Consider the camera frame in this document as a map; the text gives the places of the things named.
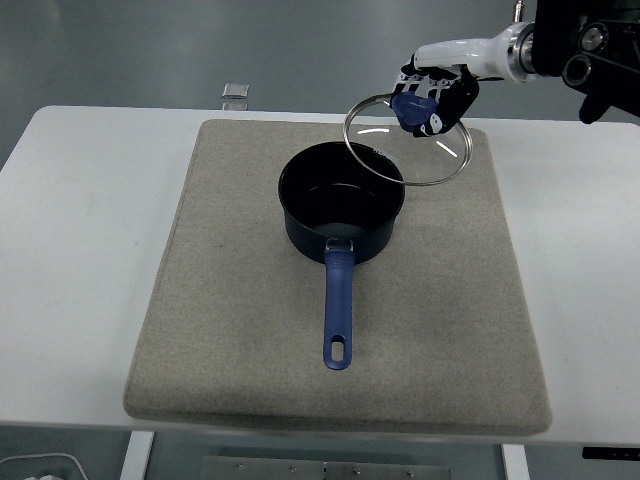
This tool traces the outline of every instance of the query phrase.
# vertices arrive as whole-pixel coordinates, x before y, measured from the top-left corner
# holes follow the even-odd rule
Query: glass lid
[[[414,137],[400,126],[390,108],[390,95],[375,95],[354,106],[342,127],[351,154],[368,170],[408,186],[439,185],[456,177],[471,160],[473,144],[465,126],[458,122],[446,133]],[[367,166],[352,144],[373,148],[393,161],[403,181],[386,177]]]

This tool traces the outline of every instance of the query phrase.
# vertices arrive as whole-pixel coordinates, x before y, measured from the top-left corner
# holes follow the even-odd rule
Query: pot
[[[321,143],[295,155],[278,182],[285,228],[293,245],[326,266],[323,358],[333,370],[352,359],[354,265],[372,259],[387,245],[404,202],[398,168],[372,148],[343,142]]]

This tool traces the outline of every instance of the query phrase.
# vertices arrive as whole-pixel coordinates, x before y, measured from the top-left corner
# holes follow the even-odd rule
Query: pan handle
[[[323,357],[325,365],[332,370],[344,370],[351,363],[354,262],[355,254],[351,245],[344,248],[330,246],[330,242],[327,242],[324,252],[327,296]]]

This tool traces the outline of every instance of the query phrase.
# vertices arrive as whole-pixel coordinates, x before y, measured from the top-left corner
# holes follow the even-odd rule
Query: mat
[[[407,188],[354,275],[353,361],[322,359],[324,266],[290,243],[287,161],[337,124],[211,120],[198,135],[124,395],[133,417],[266,430],[526,435],[551,422],[486,136]]]

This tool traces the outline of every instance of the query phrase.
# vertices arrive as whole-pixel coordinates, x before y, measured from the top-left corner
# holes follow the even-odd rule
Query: white robotic arm
[[[414,136],[444,133],[478,96],[478,82],[525,83],[562,77],[586,95],[579,112],[597,121],[610,106],[640,117],[640,0],[538,0],[534,24],[514,23],[491,39],[453,40],[420,47],[402,67],[391,107]],[[416,91],[425,85],[427,95]]]
[[[444,133],[478,96],[478,81],[535,79],[532,41],[533,23],[515,22],[491,39],[420,47],[402,67],[391,96],[402,128],[416,137]],[[427,98],[416,96],[421,85],[426,86]]]

